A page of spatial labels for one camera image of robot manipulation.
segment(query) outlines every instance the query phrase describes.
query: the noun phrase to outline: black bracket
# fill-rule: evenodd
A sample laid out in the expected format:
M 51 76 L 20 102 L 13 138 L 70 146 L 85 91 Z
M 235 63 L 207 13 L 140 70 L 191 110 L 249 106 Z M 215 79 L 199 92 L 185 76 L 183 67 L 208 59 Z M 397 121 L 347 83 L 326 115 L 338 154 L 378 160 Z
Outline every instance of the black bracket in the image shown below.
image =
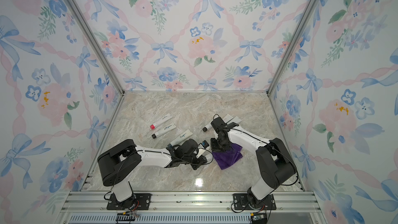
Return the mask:
M 148 210 L 149 209 L 149 203 L 150 203 L 150 197 L 151 194 L 145 193 L 145 194 L 136 194 L 133 193 L 133 195 L 130 198 L 127 198 L 126 200 L 122 202 L 118 202 L 116 200 L 115 194 L 112 194 L 109 197 L 108 200 L 108 206 L 106 207 L 107 210 L 127 210 L 127 209 L 134 209 L 135 206 L 133 207 L 134 204 L 136 204 L 136 200 L 138 200 L 139 204 L 136 210 Z
M 267 195 L 262 201 L 261 201 L 261 207 L 258 208 L 252 208 L 251 205 L 249 204 L 248 198 L 247 198 L 247 193 L 246 194 L 233 194 L 234 197 L 234 209 L 235 211 L 237 210 L 255 210 L 258 211 L 262 208 L 263 205 L 265 205 L 265 208 L 267 210 L 276 210 L 276 204 L 273 195 Z

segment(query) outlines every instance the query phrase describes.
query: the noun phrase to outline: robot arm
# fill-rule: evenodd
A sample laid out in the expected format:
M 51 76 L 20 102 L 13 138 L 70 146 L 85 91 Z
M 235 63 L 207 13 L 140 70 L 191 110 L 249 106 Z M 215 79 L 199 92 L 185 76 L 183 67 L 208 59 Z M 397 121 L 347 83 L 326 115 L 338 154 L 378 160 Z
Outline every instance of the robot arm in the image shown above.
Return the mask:
M 211 139 L 213 152 L 226 152 L 231 143 L 238 144 L 257 156 L 261 178 L 248 189 L 248 201 L 254 208 L 263 206 L 264 199 L 296 173 L 292 158 L 283 142 L 269 140 L 252 134 L 236 123 L 226 124 L 221 117 L 211 122 L 218 138 Z

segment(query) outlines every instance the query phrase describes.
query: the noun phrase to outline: cable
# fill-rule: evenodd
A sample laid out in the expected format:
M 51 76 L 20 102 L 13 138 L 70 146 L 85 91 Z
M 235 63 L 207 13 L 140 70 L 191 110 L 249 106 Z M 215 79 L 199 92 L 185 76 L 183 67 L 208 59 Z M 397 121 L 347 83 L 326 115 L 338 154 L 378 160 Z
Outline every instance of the cable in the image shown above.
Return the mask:
M 299 176 L 297 175 L 296 176 L 296 181 L 294 182 L 294 183 L 291 183 L 291 184 L 281 184 L 281 185 L 283 185 L 283 186 L 292 186 L 292 185 L 294 185 L 294 184 L 296 184 L 296 182 L 299 180 Z
M 239 214 L 239 213 L 242 213 L 243 211 L 246 210 L 246 207 L 249 205 L 249 203 L 247 203 L 247 204 L 245 205 L 245 207 L 244 207 L 240 212 L 236 212 L 236 211 L 232 208 L 232 205 L 234 205 L 234 203 L 231 204 L 231 210 L 232 210 L 234 213 Z
M 105 201 L 109 201 L 109 199 L 111 198 L 111 197 L 109 197 L 109 199 L 105 198 L 105 196 L 106 196 L 107 194 L 109 194 L 109 193 L 112 193 L 112 191 L 109 191 L 108 193 L 106 193 L 105 195 L 103 195 L 103 198 L 105 199 Z

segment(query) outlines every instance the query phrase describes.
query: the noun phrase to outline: marble floor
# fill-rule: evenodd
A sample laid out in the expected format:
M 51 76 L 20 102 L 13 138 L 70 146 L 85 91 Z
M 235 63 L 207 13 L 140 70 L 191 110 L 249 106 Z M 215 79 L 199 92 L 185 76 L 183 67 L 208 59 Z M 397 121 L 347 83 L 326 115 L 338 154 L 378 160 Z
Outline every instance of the marble floor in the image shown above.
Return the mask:
M 159 128 L 151 130 L 149 126 L 167 113 L 173 118 L 160 127 L 174 123 L 177 128 L 153 139 L 151 135 Z M 283 139 L 265 93 L 127 93 L 103 152 L 128 138 L 143 147 L 164 148 L 187 129 L 193 133 L 190 138 L 198 143 L 210 142 L 213 129 L 203 132 L 202 127 L 214 114 L 238 116 L 247 131 L 269 139 Z M 243 158 L 225 170 L 216 161 L 196 171 L 190 165 L 167 169 L 145 166 L 134 169 L 128 179 L 136 191 L 246 191 L 260 178 L 260 170 L 253 154 L 246 150 L 241 153 Z M 295 179 L 293 176 L 285 184 Z M 102 185 L 98 166 L 91 184 L 88 190 L 110 188 Z M 300 191 L 297 186 L 300 185 L 280 186 L 277 191 Z

